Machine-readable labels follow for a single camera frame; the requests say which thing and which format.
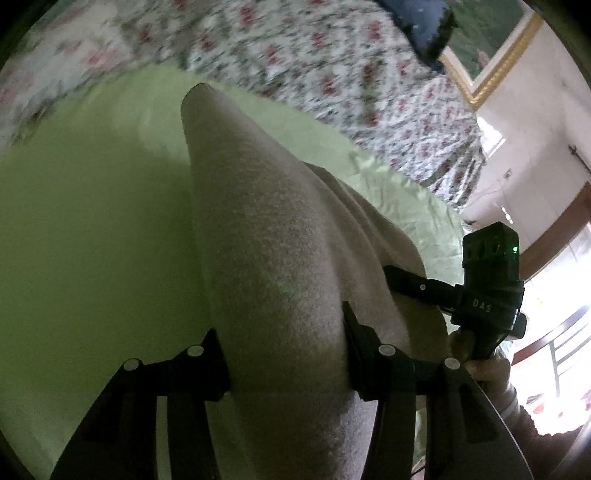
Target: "wooden door frame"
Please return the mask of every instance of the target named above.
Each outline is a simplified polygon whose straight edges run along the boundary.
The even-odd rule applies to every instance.
[[[519,257],[519,276],[526,281],[544,268],[591,222],[591,184],[587,182],[560,217]]]

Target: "finger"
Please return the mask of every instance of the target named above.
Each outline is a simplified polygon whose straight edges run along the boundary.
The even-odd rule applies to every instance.
[[[476,344],[476,335],[471,330],[459,329],[449,335],[450,349],[452,355],[460,363],[464,363],[472,355]]]
[[[506,358],[469,360],[464,367],[477,382],[494,382],[501,388],[507,385],[511,375],[511,363]]]

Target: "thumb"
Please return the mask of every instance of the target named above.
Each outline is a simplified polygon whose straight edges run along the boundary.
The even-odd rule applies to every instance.
[[[452,355],[464,363],[472,356],[474,345],[476,344],[476,335],[472,330],[459,329],[449,335],[449,344]]]

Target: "painting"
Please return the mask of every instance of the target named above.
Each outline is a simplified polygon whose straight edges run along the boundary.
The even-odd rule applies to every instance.
[[[521,0],[448,0],[457,27],[441,55],[470,105],[479,108],[543,24]]]

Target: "gold picture frame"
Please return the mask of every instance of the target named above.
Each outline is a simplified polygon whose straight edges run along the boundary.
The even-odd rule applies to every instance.
[[[474,110],[478,110],[523,55],[538,30],[544,24],[541,16],[528,9],[503,47],[493,56],[485,70],[475,79],[470,78],[450,47],[440,60],[447,73],[457,83],[462,95]]]

